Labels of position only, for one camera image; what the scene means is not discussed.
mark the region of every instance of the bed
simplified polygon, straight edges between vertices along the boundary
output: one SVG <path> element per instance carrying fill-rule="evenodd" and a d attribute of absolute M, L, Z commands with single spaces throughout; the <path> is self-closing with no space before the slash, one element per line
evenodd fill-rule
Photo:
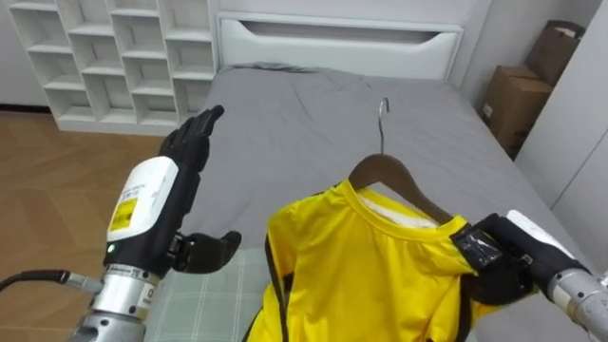
<path fill-rule="evenodd" d="M 147 341 L 239 341 L 268 282 L 260 247 L 279 207 L 336 184 L 380 148 L 401 160 L 424 193 L 476 222 L 518 209 L 584 257 L 470 104 L 441 80 L 361 76 L 325 68 L 229 66 L 208 106 L 224 105 L 211 156 L 184 231 L 243 234 L 241 251 L 215 275 L 170 273 L 150 313 Z M 586 333 L 539 294 L 485 317 L 483 341 L 585 341 Z"/>
<path fill-rule="evenodd" d="M 377 113 L 385 97 L 385 151 L 431 200 L 470 222 L 518 209 L 585 261 L 452 85 L 462 74 L 455 65 L 462 64 L 466 26 L 222 11 L 216 19 L 214 58 L 223 68 L 205 105 L 223 105 L 226 113 L 182 229 L 216 237 L 237 230 L 243 241 L 213 275 L 169 273 L 146 341 L 241 340 L 269 283 L 267 219 L 380 151 Z M 588 340 L 540 295 L 485 317 L 469 339 Z"/>

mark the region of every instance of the checkered blanket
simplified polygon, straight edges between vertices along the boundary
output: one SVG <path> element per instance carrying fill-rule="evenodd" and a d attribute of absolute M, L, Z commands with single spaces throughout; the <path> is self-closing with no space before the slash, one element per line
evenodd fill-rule
<path fill-rule="evenodd" d="M 170 272 L 155 294 L 145 342 L 240 342 L 269 283 L 262 248 L 238 251 L 211 275 Z"/>

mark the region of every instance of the white cubby shelf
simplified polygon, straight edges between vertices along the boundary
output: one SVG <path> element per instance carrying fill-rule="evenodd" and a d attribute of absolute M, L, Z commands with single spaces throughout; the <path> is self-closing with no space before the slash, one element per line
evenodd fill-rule
<path fill-rule="evenodd" d="M 5 3 L 60 129 L 164 135 L 204 109 L 216 1 Z"/>

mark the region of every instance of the brown cardboard box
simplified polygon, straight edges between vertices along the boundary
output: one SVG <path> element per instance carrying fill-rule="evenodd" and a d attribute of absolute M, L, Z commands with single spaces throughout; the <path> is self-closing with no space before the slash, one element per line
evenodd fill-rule
<path fill-rule="evenodd" d="M 525 66 L 497 66 L 479 113 L 506 153 L 515 158 L 553 87 Z"/>
<path fill-rule="evenodd" d="M 547 22 L 525 59 L 542 80 L 554 86 L 579 45 L 585 29 L 577 24 L 552 20 Z"/>

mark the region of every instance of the yellow sticker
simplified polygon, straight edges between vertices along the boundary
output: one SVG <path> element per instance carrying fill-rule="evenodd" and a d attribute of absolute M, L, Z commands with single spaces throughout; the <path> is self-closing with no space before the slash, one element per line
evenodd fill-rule
<path fill-rule="evenodd" d="M 133 216 L 133 210 L 135 210 L 135 204 L 137 204 L 137 199 L 127 199 L 116 207 L 116 211 L 112 217 L 112 223 L 110 223 L 110 232 L 129 227 L 129 224 L 131 224 L 131 216 Z"/>

